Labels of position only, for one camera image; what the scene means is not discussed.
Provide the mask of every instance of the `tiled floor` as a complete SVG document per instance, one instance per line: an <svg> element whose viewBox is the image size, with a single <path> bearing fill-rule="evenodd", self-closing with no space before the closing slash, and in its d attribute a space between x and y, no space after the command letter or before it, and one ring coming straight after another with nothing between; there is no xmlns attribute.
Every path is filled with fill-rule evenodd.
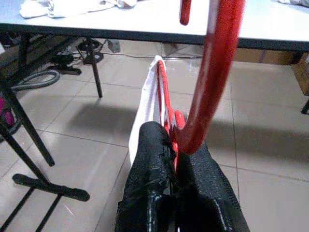
<svg viewBox="0 0 309 232"><path fill-rule="evenodd" d="M200 55L200 47L121 41L131 56ZM46 165L25 130L15 138L56 184L82 188L84 203L62 198L45 232L112 232L117 203L130 169L128 138L151 58L105 55L98 64L103 98L91 66L80 76L18 94L56 161ZM189 111L200 60L166 62L173 108ZM252 232L307 231L309 116L307 100L289 66L235 62L208 135L209 150L228 177ZM33 176L6 143L0 144L0 224L28 188L15 173ZM32 232L55 195L34 191L8 228Z"/></svg>

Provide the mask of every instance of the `gray hose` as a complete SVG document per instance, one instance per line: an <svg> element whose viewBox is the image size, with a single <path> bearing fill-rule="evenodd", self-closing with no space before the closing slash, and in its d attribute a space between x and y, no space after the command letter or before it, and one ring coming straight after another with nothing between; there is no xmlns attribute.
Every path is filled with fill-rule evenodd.
<svg viewBox="0 0 309 232"><path fill-rule="evenodd" d="M53 75L55 77L47 80L47 81L42 81L42 82L37 82L37 83L28 83L28 81L44 76L44 75ZM32 74L28 77L26 77L24 80L20 81L16 86L12 87L13 91L21 91L21 90L26 90L26 89L33 89L33 88L42 88L46 86L50 86L53 83L57 82L60 79L60 73L55 71L55 70L47 70L47 71L42 71L42 72L36 72L35 74Z"/></svg>
<svg viewBox="0 0 309 232"><path fill-rule="evenodd" d="M40 77L40 76L44 76L44 75L53 75L54 77L47 81L27 84L28 81L34 78ZM42 87L50 86L56 83L59 79L60 79L60 73L55 70L46 70L42 72L36 72L35 74L32 74L26 77L25 79L23 79L22 81L20 81L16 86L13 86L11 89L14 92L18 92L18 91L22 91L26 89L42 88ZM16 131L18 131L20 126L21 126L21 120L18 116L16 116L16 122L11 128L9 128L9 133L14 134ZM0 135L0 142L2 142L3 140L4 138Z"/></svg>

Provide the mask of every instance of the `white cloth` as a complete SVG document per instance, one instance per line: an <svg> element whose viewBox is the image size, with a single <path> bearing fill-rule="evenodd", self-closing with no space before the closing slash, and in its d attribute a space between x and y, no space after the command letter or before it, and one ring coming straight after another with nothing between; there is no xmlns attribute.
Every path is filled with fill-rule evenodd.
<svg viewBox="0 0 309 232"><path fill-rule="evenodd" d="M278 0L284 4L303 5L309 7L309 0Z"/></svg>
<svg viewBox="0 0 309 232"><path fill-rule="evenodd" d="M59 18L102 11L114 6L131 8L136 3L137 0L25 0L19 13L24 18L43 15Z"/></svg>
<svg viewBox="0 0 309 232"><path fill-rule="evenodd" d="M39 17L48 13L48 7L38 1L25 0L20 6L19 13L23 18Z"/></svg>
<svg viewBox="0 0 309 232"><path fill-rule="evenodd" d="M161 122L164 122L165 103L164 103L162 79L160 79L160 89L162 99L161 115L159 112L159 101L158 101L157 64L160 60L163 61L162 57L155 56L153 62L149 67L149 72L146 81L141 90L140 105L135 116L135 120L132 126L132 131L129 139L129 154L130 154L131 165L133 164L133 161L136 156L137 147L139 144L139 132L142 124L149 121L156 121L161 125L163 125L163 123Z"/></svg>

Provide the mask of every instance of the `metal table leg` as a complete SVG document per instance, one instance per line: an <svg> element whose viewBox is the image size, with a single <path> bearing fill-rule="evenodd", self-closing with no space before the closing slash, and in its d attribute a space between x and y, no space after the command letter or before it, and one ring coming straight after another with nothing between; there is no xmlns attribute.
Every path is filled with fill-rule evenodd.
<svg viewBox="0 0 309 232"><path fill-rule="evenodd" d="M301 113L306 115L306 114L308 114L308 111L309 111L309 100L307 101L304 108L301 110Z"/></svg>
<svg viewBox="0 0 309 232"><path fill-rule="evenodd" d="M13 108L17 117L20 118L22 124L24 125L26 131L32 138L34 144L37 146L39 151L42 153L44 159L48 163L49 166L54 166L55 162L51 155L49 154L47 148L39 137L37 131L34 129L31 121L29 120L26 112L23 107L20 105L17 97L12 92L12 90L7 86L6 80L0 74L0 89L5 97L5 99L9 102L10 106Z"/></svg>
<svg viewBox="0 0 309 232"><path fill-rule="evenodd" d="M28 33L22 34L21 43L19 46L19 56L18 56L19 71L26 67L29 42L30 42L30 35Z"/></svg>
<svg viewBox="0 0 309 232"><path fill-rule="evenodd" d="M94 55L94 52L93 52L90 37L87 37L87 42L88 42L88 49L89 49L88 52L90 54L91 62L92 62L93 74L95 76L95 81L96 81L96 85L97 85L98 97L101 98L102 97L102 88L101 88L100 77L98 75L98 67L97 67L97 64L96 64L95 55Z"/></svg>

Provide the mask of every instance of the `red curved rod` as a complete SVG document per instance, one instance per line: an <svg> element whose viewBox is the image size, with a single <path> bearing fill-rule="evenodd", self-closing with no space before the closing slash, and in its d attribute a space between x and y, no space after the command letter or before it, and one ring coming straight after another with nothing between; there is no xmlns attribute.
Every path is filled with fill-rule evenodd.
<svg viewBox="0 0 309 232"><path fill-rule="evenodd" d="M191 0L181 0L180 4L180 23L187 25L190 19Z"/></svg>
<svg viewBox="0 0 309 232"><path fill-rule="evenodd" d="M184 127L173 128L178 147L185 154L196 152L205 140L238 43L244 2L210 0L204 55L189 117Z"/></svg>

